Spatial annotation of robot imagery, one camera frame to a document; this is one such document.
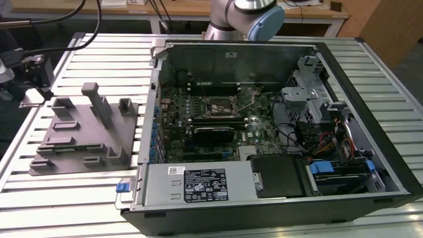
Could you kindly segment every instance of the power supply label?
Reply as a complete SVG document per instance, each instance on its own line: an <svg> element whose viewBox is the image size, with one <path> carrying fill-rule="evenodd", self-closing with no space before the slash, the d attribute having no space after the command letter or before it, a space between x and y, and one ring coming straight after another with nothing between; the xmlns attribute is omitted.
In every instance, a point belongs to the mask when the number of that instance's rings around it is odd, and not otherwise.
<svg viewBox="0 0 423 238"><path fill-rule="evenodd" d="M224 169L184 171L184 200L215 202L228 200Z"/></svg>

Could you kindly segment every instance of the blue latch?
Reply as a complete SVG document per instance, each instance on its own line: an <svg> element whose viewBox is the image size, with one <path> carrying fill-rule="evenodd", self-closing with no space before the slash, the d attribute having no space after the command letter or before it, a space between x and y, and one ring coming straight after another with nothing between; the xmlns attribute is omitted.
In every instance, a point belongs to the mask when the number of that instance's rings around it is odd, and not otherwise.
<svg viewBox="0 0 423 238"><path fill-rule="evenodd" d="M330 161L316 161L310 165L311 173L332 173L335 172Z"/></svg>
<svg viewBox="0 0 423 238"><path fill-rule="evenodd" d="M372 163L371 160L366 160L366 164L367 164L367 167L368 167L370 171L375 171L376 170L375 164Z"/></svg>
<svg viewBox="0 0 423 238"><path fill-rule="evenodd" d="M123 183L116 184L116 192L117 193L131 192L129 183L128 182L123 182Z"/></svg>

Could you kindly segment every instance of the slotted metal surface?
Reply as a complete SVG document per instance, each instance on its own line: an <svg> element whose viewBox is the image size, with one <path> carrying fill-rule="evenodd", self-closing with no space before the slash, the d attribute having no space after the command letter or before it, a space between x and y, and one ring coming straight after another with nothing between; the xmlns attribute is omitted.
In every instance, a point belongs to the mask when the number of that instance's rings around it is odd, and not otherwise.
<svg viewBox="0 0 423 238"><path fill-rule="evenodd" d="M76 41L80 45L91 34ZM97 82L100 94L109 103L129 97L141 106L135 134L133 158L140 147L143 114L149 83L149 45L163 35L100 34L95 42L63 60L64 70L57 72L53 92L69 96L75 104L89 103L81 96L84 82ZM178 36L178 39L200 39ZM326 42L359 91L395 147L423 183L423 115L410 93L388 74L380 62L370 56L366 45L354 39L278 37L274 41ZM48 106L32 109L29 127L8 161L0 180L0 233L3 238L107 237L141 238L136 228L125 222L115 209L115 184L136 175L132 170L32 177L27 174L53 112ZM131 193L121 201L131 202ZM351 223L311 225L278 229L234 231L187 237L423 237L423 201L400 208L380 210Z"/></svg>

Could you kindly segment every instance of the floor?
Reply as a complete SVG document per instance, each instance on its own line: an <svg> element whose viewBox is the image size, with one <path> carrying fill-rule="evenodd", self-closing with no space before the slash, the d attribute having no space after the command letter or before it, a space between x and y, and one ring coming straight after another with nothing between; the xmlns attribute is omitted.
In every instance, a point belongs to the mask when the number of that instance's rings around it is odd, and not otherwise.
<svg viewBox="0 0 423 238"><path fill-rule="evenodd" d="M175 24L178 34L200 34L206 31L207 22L179 22ZM65 47L75 32L92 32L96 26L95 21L68 20L64 24L51 24L37 27L40 42L43 45L31 43L33 37L29 37L28 48L51 48ZM119 21L105 20L100 27L100 33L151 33L149 24L147 21ZM16 32L19 38L27 35L25 30ZM57 64L61 53L49 55L53 65ZM402 63L394 69L395 75L407 86L408 90L423 103L423 44L416 44L408 55L402 60ZM13 139L20 125L28 114L28 109L19 109L19 102L5 102L0 99L0 158L8 148L8 143Z"/></svg>

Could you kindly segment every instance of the wooden desk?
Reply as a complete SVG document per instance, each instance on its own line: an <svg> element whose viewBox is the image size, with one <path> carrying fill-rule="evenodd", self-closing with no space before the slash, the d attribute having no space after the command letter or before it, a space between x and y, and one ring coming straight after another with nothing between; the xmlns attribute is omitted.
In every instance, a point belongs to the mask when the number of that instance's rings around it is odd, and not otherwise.
<svg viewBox="0 0 423 238"><path fill-rule="evenodd" d="M16 18L52 18L72 11L80 3L80 0L9 0L11 11L4 13L4 17ZM165 8L172 16L172 20L187 21L208 21L210 20L210 2L196 0L163 0ZM160 13L165 18L165 12L159 5ZM103 9L104 19L139 19L149 20L151 30L153 34L160 34L159 17L151 7L151 4L133 5L129 4L125 8ZM344 20L348 18L348 13L323 9L323 6L303 7L303 20L300 9L286 10L286 23L308 23L308 24L328 24L327 37L336 37ZM95 19L96 18L96 3L95 0L88 0L87 4L75 16L75 18Z"/></svg>

